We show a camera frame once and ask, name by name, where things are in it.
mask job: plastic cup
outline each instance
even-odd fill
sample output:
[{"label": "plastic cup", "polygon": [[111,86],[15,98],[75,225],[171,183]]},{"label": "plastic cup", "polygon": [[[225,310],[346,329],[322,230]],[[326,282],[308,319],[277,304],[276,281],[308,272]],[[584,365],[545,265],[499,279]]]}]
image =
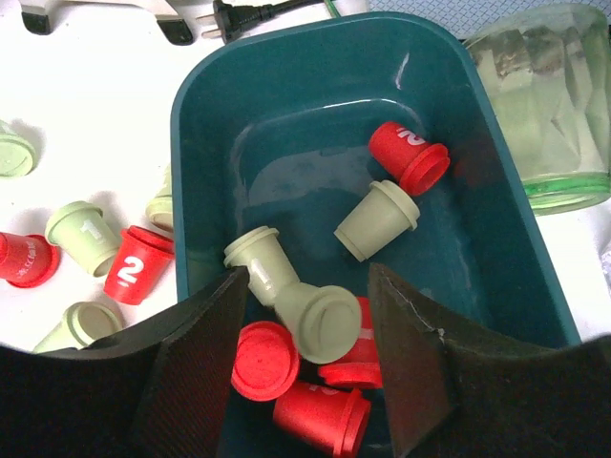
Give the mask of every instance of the plastic cup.
[{"label": "plastic cup", "polygon": [[278,234],[277,229],[261,226],[244,234],[224,250],[225,267],[245,265],[250,274],[248,287],[265,306],[273,306],[276,296],[285,286],[299,282],[278,242]]},{"label": "plastic cup", "polygon": [[340,388],[382,388],[382,371],[373,339],[373,321],[369,299],[358,298],[363,315],[361,333],[354,347],[333,364],[318,368],[318,375],[330,386]]},{"label": "plastic cup", "polygon": [[420,210],[392,181],[373,181],[369,193],[337,227],[335,237],[354,258],[368,260],[406,230],[414,230]]},{"label": "plastic cup", "polygon": [[354,458],[361,446],[371,403],[350,393],[296,382],[274,406],[274,423],[327,455]]},{"label": "plastic cup", "polygon": [[290,332],[273,322],[252,323],[240,332],[231,385],[252,401],[272,401],[295,383],[299,365]]},{"label": "plastic cup", "polygon": [[174,212],[172,209],[172,170],[165,168],[161,189],[146,206],[146,218],[162,231],[174,232]]},{"label": "plastic cup", "polygon": [[123,319],[98,302],[77,302],[64,312],[59,324],[47,334],[34,353],[61,348],[83,348],[123,329]]},{"label": "plastic cup", "polygon": [[119,246],[118,238],[102,219],[102,211],[82,200],[57,210],[47,222],[45,237],[94,277],[108,273]]},{"label": "plastic cup", "polygon": [[35,165],[36,150],[11,126],[0,121],[0,178],[27,175]]},{"label": "plastic cup", "polygon": [[280,292],[274,308],[301,355],[315,364],[340,359],[359,337],[359,302],[339,286],[292,283]]},{"label": "plastic cup", "polygon": [[17,288],[34,288],[50,279],[59,266],[59,249],[43,236],[0,232],[0,279]]},{"label": "plastic cup", "polygon": [[121,236],[123,243],[104,283],[104,292],[117,302],[139,305],[174,258],[174,243],[137,226],[123,229]]},{"label": "plastic cup", "polygon": [[448,148],[431,144],[396,122],[385,122],[373,133],[369,150],[412,196],[431,189],[450,166]]}]

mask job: cup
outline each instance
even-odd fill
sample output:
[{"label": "cup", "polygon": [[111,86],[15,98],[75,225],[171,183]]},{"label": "cup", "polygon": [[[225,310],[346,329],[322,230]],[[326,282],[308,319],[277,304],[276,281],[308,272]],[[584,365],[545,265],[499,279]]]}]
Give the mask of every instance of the cup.
[{"label": "cup", "polygon": [[0,121],[0,178],[27,175],[35,165],[36,150],[11,126]]},{"label": "cup", "polygon": [[248,288],[265,306],[273,306],[278,293],[299,281],[295,269],[278,242],[278,230],[261,226],[244,234],[224,249],[225,267],[245,265]]},{"label": "cup", "polygon": [[106,277],[104,292],[117,302],[139,305],[174,258],[174,243],[138,226],[123,229],[121,236],[123,243]]},{"label": "cup", "polygon": [[0,232],[0,279],[17,288],[34,288],[50,279],[59,266],[59,249],[43,236]]},{"label": "cup", "polygon": [[274,406],[274,423],[327,455],[354,458],[361,446],[371,403],[350,393],[296,382]]},{"label": "cup", "polygon": [[45,237],[94,277],[108,273],[119,246],[118,238],[102,219],[102,211],[82,200],[57,210],[47,222]]},{"label": "cup", "polygon": [[162,231],[174,232],[174,213],[172,210],[172,170],[165,168],[163,185],[155,197],[146,205],[146,218]]},{"label": "cup", "polygon": [[295,383],[299,365],[290,332],[274,322],[255,322],[240,332],[231,385],[251,401],[272,401]]},{"label": "cup", "polygon": [[611,47],[596,8],[548,5],[465,42],[534,213],[611,197]]},{"label": "cup", "polygon": [[448,148],[431,144],[396,122],[385,122],[373,133],[369,150],[411,196],[426,193],[450,166]]},{"label": "cup", "polygon": [[373,320],[369,299],[357,298],[363,323],[354,347],[335,363],[320,366],[318,375],[330,386],[378,389],[383,387],[378,351],[373,339]]},{"label": "cup", "polygon": [[373,181],[369,193],[337,227],[335,237],[354,258],[368,260],[407,229],[414,230],[420,211],[392,181]]},{"label": "cup", "polygon": [[98,302],[77,302],[62,315],[59,324],[33,350],[34,353],[61,348],[81,349],[123,329],[123,318]]},{"label": "cup", "polygon": [[346,355],[361,330],[359,302],[339,286],[291,283],[276,298],[274,309],[301,355],[315,364]]}]

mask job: green wire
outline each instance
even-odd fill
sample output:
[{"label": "green wire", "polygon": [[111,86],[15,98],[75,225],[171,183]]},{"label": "green wire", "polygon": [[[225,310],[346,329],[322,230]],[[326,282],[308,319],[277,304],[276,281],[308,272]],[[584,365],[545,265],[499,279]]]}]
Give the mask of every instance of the green wire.
[{"label": "green wire", "polygon": [[331,14],[331,17],[341,17],[342,16],[340,12],[337,11],[337,8],[335,8],[335,5],[333,5],[332,0],[325,0],[325,5],[327,5],[327,10]]}]

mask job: red cup with number 2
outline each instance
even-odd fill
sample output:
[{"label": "red cup with number 2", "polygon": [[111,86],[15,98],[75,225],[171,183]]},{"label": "red cup with number 2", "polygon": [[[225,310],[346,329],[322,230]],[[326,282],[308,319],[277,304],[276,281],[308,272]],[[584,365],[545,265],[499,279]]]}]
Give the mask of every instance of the red cup with number 2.
[{"label": "red cup with number 2", "polygon": [[137,226],[123,229],[121,236],[123,242],[104,283],[104,292],[117,302],[139,305],[174,258],[170,248],[173,242]]}]

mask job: green glass base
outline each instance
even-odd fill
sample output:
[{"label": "green glass base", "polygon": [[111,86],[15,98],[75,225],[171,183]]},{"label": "green glass base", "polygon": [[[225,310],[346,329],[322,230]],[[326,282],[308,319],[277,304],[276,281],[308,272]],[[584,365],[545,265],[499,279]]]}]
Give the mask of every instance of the green glass base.
[{"label": "green glass base", "polygon": [[523,184],[537,216],[590,207],[611,197],[609,175],[602,173],[541,177]]}]

